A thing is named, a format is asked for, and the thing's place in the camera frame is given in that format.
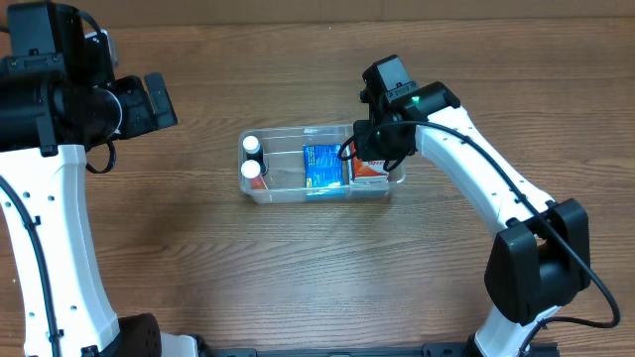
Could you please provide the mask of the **orange tube with white cap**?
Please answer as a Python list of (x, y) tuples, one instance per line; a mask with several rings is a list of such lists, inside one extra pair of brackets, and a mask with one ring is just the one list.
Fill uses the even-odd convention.
[(260, 164), (255, 160), (245, 161), (240, 168), (244, 186), (252, 190), (267, 190), (268, 186), (261, 172)]

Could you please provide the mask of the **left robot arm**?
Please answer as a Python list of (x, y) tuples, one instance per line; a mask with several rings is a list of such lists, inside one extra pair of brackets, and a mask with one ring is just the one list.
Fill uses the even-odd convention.
[(163, 77), (116, 77), (109, 34), (51, 1), (7, 10), (1, 61), (1, 208), (28, 356), (195, 356), (150, 313), (118, 316), (100, 279), (86, 208), (88, 152), (175, 126)]

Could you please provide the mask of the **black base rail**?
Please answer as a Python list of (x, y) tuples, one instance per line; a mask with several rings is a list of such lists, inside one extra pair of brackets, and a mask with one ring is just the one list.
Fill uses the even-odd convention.
[(468, 357), (480, 356), (472, 342), (427, 343), (421, 347), (353, 349), (306, 349), (258, 351), (253, 348), (211, 349), (205, 346), (200, 357)]

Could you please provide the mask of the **clear plastic container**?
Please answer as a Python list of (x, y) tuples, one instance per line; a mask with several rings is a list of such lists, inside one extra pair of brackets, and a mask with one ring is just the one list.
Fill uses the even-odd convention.
[(406, 178), (380, 162), (342, 159), (350, 125), (250, 129), (239, 136), (240, 189), (257, 203), (387, 196)]

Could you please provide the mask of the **dark bottle with white cap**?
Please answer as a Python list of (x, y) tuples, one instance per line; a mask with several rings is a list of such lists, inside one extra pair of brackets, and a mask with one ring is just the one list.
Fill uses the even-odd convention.
[(242, 141), (242, 148), (248, 160), (256, 161), (259, 164), (261, 174), (264, 176), (268, 171), (268, 165), (260, 140), (253, 135), (246, 136)]

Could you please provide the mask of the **blue VapoDrops box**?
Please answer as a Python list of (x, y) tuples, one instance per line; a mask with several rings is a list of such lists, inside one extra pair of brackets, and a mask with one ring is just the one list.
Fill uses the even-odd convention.
[(345, 195), (343, 165), (338, 157), (340, 148), (340, 144), (303, 146), (309, 199)]

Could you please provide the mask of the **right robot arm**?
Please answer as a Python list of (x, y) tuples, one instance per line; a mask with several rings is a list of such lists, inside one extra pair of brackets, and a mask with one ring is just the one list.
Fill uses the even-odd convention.
[(441, 168), (493, 237), (484, 282), (493, 307), (465, 343), (432, 343), (426, 356), (557, 356), (533, 344), (538, 322), (590, 284), (588, 216), (570, 198), (554, 201), (484, 139), (441, 82), (418, 85), (397, 56), (373, 63), (360, 100), (369, 117), (353, 125), (354, 157), (387, 170), (416, 153)]

